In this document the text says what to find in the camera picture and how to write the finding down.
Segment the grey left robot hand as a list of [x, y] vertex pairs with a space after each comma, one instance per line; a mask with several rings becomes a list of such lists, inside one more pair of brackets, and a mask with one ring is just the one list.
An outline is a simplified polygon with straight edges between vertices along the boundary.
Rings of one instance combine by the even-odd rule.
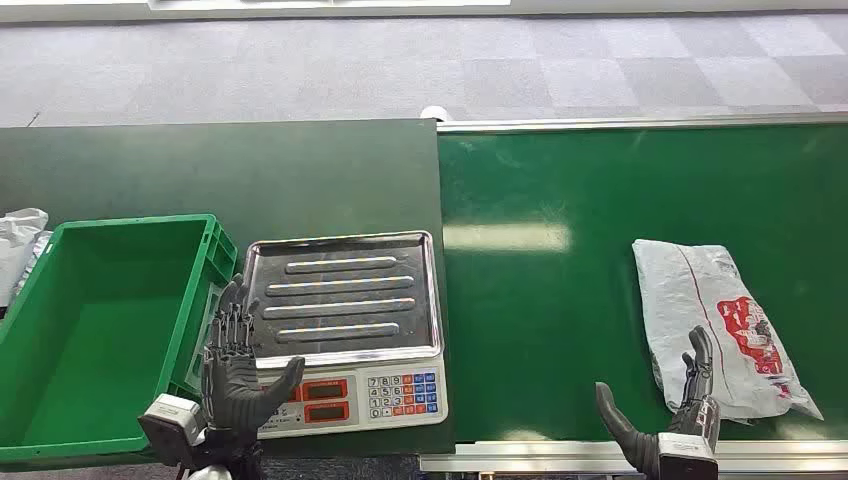
[[277, 380], [260, 387], [253, 349], [239, 336], [250, 331], [258, 306], [246, 303], [248, 292], [243, 275], [237, 273], [219, 297], [204, 345], [201, 393], [210, 431], [255, 438], [300, 385], [306, 359], [293, 357]]

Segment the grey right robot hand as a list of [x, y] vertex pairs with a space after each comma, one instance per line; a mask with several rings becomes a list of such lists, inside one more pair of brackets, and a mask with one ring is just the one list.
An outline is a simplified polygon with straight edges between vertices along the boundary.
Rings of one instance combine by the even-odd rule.
[[715, 447], [720, 434], [720, 406], [713, 392], [712, 342], [701, 326], [688, 334], [694, 355], [685, 352], [683, 396], [668, 428], [658, 433], [637, 430], [617, 408], [609, 386], [595, 384], [598, 413], [624, 458], [648, 479], [717, 479]]

